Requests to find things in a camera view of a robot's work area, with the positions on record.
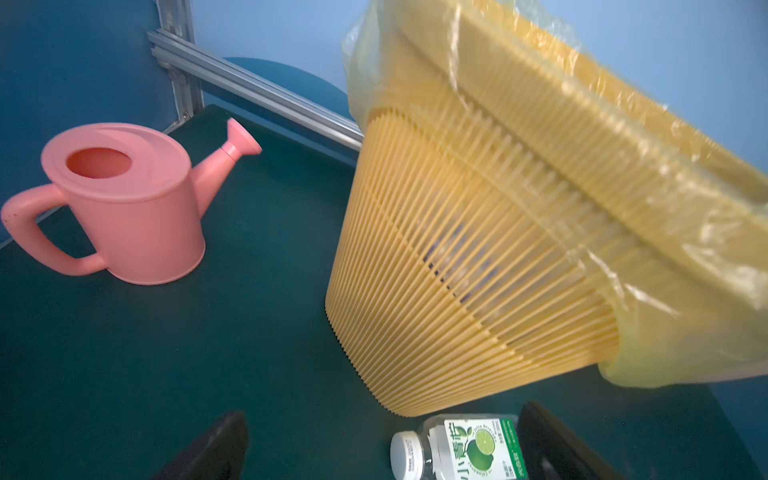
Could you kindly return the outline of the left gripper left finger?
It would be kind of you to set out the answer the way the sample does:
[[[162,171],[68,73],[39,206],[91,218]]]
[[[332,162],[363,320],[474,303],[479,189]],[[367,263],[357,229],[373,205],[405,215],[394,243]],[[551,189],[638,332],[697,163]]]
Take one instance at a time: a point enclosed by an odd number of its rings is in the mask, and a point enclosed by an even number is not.
[[[242,411],[230,411],[156,473],[152,480],[240,479],[249,445]]]

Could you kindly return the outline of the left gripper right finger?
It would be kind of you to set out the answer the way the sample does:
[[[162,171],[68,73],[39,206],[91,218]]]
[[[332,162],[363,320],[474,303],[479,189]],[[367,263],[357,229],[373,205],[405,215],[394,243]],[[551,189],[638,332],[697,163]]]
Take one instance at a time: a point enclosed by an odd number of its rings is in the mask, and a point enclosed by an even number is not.
[[[527,479],[624,479],[537,402],[523,405],[516,432]]]

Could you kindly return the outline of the lime label bottle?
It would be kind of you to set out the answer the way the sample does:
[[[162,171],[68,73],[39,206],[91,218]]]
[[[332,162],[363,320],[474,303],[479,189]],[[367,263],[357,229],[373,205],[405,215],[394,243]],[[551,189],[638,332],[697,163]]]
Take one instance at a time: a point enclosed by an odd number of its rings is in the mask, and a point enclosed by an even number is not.
[[[527,479],[517,424],[516,415],[432,416],[393,435],[392,473],[397,480]]]

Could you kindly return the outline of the pink plastic watering can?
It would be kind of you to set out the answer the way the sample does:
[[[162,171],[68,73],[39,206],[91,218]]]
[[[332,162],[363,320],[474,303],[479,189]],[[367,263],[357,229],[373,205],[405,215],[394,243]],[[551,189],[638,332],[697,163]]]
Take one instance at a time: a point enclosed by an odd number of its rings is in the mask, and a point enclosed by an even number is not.
[[[192,272],[206,243],[201,219],[244,156],[261,153],[235,119],[227,139],[198,165],[173,138],[127,123],[75,127],[52,138],[41,154],[50,182],[21,192],[2,207],[16,243],[48,268],[69,276],[102,270],[132,284],[159,285]],[[75,258],[50,241],[39,215],[67,206],[95,251]]]

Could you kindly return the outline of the aluminium frame rail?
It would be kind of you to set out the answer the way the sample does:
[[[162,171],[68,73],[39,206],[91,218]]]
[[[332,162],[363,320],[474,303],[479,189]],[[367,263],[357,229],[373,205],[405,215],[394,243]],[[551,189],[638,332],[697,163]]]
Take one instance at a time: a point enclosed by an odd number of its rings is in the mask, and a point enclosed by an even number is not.
[[[195,45],[189,1],[157,1],[160,28],[148,33],[151,54],[173,88],[177,128],[204,108],[204,83],[213,85],[343,147],[358,151],[363,133],[351,120]]]

